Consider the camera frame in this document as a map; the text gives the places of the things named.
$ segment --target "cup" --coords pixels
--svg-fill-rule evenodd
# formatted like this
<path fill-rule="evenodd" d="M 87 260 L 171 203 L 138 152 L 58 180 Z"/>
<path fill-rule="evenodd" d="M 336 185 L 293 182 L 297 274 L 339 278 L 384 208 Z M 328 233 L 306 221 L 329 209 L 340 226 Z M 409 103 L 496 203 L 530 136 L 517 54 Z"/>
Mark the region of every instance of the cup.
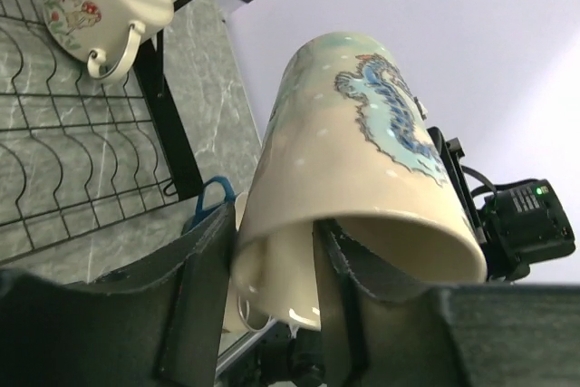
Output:
<path fill-rule="evenodd" d="M 209 207 L 204 207 L 206 189 L 209 185 L 217 183 L 224 190 L 223 201 Z M 247 192 L 236 195 L 229 180 L 222 176 L 216 176 L 204 184 L 204 190 L 198 196 L 194 216 L 183 227 L 182 233 L 187 233 L 201 221 L 211 215 L 223 203 L 233 202 L 236 210 L 236 229 L 239 228 L 246 209 Z M 258 332 L 266 327 L 270 316 L 256 310 L 246 299 L 239 296 L 236 288 L 230 282 L 227 289 L 226 309 L 222 329 L 227 333 Z"/>
<path fill-rule="evenodd" d="M 121 79 L 142 42 L 173 19 L 171 0 L 45 0 L 53 39 L 104 83 Z"/>
<path fill-rule="evenodd" d="M 429 283 L 477 283 L 486 261 L 422 107 L 385 47 L 332 33 L 287 65 L 231 277 L 260 311 L 320 328 L 313 222 L 334 218 L 375 255 Z"/>

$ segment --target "dragon illustration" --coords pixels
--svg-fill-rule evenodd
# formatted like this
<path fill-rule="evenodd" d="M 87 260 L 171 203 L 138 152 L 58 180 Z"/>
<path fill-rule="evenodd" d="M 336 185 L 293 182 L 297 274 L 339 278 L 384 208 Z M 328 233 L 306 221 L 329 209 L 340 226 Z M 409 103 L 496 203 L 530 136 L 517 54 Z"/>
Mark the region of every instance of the dragon illustration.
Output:
<path fill-rule="evenodd" d="M 417 137 L 416 117 L 421 117 L 409 105 L 411 92 L 397 67 L 377 53 L 356 58 L 360 61 L 356 73 L 338 73 L 334 88 L 343 97 L 360 103 L 357 122 L 365 139 L 409 171 L 432 177 L 439 185 L 447 182 L 435 146 L 427 140 L 428 136 L 425 140 Z M 401 95 L 398 88 L 407 95 Z"/>

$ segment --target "mug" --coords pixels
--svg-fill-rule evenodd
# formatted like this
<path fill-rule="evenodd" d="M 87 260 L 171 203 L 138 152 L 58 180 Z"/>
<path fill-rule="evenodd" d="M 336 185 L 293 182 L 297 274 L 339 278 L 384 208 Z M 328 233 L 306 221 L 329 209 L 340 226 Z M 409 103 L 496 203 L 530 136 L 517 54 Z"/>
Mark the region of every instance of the mug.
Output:
<path fill-rule="evenodd" d="M 219 184 L 225 193 L 224 200 L 208 208 L 204 208 L 204 199 L 206 189 L 209 185 Z M 236 195 L 229 180 L 222 176 L 216 176 L 208 180 L 204 184 L 204 190 L 198 196 L 196 210 L 194 216 L 189 219 L 183 227 L 182 234 L 189 232 L 192 228 L 197 226 L 201 221 L 211 215 L 222 204 L 226 202 L 233 202 L 236 210 L 236 229 L 239 229 L 246 209 L 247 192 L 242 192 Z M 222 329 L 225 333 L 243 333 L 243 332 L 258 332 L 266 327 L 270 322 L 270 316 L 263 314 L 256 310 L 250 303 L 239 296 L 236 288 L 230 282 L 227 289 L 226 309 L 224 312 L 224 321 Z"/>
<path fill-rule="evenodd" d="M 313 222 L 325 218 L 421 281 L 485 281 L 485 257 L 423 115 L 371 37 L 337 32 L 298 50 L 284 71 L 231 267 L 252 306 L 320 329 Z"/>
<path fill-rule="evenodd" d="M 45 0 L 53 39 L 104 83 L 121 79 L 142 42 L 171 23 L 172 0 Z"/>

